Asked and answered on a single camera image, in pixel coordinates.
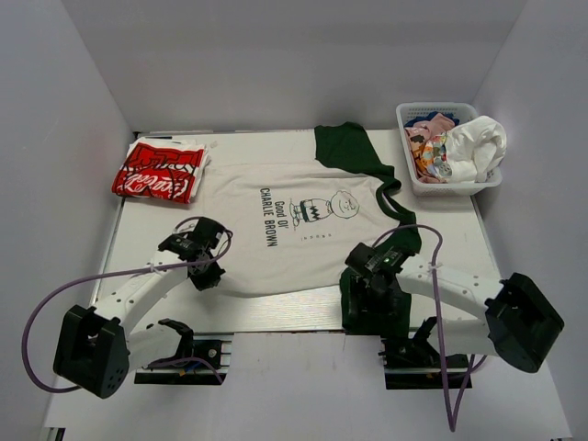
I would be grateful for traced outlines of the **white green Charlie Brown t-shirt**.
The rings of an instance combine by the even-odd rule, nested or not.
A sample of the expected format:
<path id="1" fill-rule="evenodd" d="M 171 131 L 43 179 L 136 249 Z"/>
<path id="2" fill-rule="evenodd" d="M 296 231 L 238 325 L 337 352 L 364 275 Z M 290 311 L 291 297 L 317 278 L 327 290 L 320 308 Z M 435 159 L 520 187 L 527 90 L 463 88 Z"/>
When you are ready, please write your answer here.
<path id="1" fill-rule="evenodd" d="M 314 129 L 315 158 L 302 163 L 211 164 L 199 203 L 228 227 L 219 288 L 261 297 L 333 286 L 359 243 L 399 227 L 387 245 L 417 253 L 414 212 L 395 200 L 401 182 L 356 123 Z"/>

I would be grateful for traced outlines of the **pink orange print t-shirt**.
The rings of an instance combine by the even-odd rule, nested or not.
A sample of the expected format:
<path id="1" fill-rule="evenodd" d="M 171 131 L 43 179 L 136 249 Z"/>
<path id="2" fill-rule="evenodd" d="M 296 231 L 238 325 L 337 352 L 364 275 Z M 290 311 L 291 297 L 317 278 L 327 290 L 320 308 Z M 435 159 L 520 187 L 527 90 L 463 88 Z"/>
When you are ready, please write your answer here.
<path id="1" fill-rule="evenodd" d="M 456 126 L 442 115 L 433 120 L 427 116 L 408 121 L 404 126 L 404 134 L 418 180 L 425 184 L 442 184 L 451 175 L 444 144 L 447 133 Z"/>

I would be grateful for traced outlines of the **white colourful print t-shirt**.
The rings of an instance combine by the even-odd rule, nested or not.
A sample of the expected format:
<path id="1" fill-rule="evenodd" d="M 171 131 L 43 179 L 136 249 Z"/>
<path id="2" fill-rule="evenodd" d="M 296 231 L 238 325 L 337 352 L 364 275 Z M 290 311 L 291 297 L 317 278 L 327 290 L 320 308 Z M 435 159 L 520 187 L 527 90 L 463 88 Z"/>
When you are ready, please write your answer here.
<path id="1" fill-rule="evenodd" d="M 451 175 L 442 184 L 481 183 L 505 157 L 507 136 L 498 121 L 480 116 L 449 131 L 444 147 Z"/>

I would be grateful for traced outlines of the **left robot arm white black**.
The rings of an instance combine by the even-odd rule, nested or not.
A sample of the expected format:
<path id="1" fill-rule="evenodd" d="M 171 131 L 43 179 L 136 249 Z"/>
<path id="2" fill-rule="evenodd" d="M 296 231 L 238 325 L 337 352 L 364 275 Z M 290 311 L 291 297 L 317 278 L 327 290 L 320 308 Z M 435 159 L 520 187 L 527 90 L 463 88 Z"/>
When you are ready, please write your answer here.
<path id="1" fill-rule="evenodd" d="M 187 324 L 170 318 L 140 324 L 184 282 L 198 291 L 220 283 L 225 271 L 218 261 L 231 247 L 232 232 L 209 218 L 193 221 L 191 229 L 163 239 L 144 267 L 126 271 L 121 287 L 90 307 L 75 305 L 65 313 L 55 374 L 106 399 L 137 369 L 205 363 L 194 355 L 194 332 Z"/>

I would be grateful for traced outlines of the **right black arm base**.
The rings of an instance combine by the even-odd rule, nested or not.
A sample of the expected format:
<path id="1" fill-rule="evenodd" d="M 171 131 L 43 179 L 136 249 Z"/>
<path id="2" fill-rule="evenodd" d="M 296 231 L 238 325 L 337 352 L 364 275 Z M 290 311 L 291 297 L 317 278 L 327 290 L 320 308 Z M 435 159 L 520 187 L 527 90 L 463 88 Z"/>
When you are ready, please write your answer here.
<path id="1" fill-rule="evenodd" d="M 382 338 L 379 356 L 387 390 L 442 390 L 440 357 L 426 340 Z"/>

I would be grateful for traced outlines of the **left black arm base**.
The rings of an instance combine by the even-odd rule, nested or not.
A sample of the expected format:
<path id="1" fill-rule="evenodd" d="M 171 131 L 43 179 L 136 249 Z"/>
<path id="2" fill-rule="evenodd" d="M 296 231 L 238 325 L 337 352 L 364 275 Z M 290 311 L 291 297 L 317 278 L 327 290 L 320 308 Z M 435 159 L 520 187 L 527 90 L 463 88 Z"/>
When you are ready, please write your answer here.
<path id="1" fill-rule="evenodd" d="M 201 334 L 187 353 L 189 359 L 169 367 L 140 369 L 136 385 L 220 386 L 228 374 L 232 355 L 232 334 Z"/>

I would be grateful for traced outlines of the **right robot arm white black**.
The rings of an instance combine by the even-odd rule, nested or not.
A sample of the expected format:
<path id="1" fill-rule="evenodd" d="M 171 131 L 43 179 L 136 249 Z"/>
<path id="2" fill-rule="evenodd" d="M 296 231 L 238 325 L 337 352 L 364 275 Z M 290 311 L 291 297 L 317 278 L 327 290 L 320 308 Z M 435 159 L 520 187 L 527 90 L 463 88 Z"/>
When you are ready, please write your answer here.
<path id="1" fill-rule="evenodd" d="M 507 279 L 434 269 L 399 246 L 358 244 L 341 275 L 343 328 L 378 335 L 392 368 L 440 364 L 442 355 L 498 356 L 511 367 L 536 373 L 564 329 L 564 321 L 536 283 L 514 273 Z M 424 320 L 409 333 L 411 300 L 424 296 L 466 312 L 467 320 Z"/>

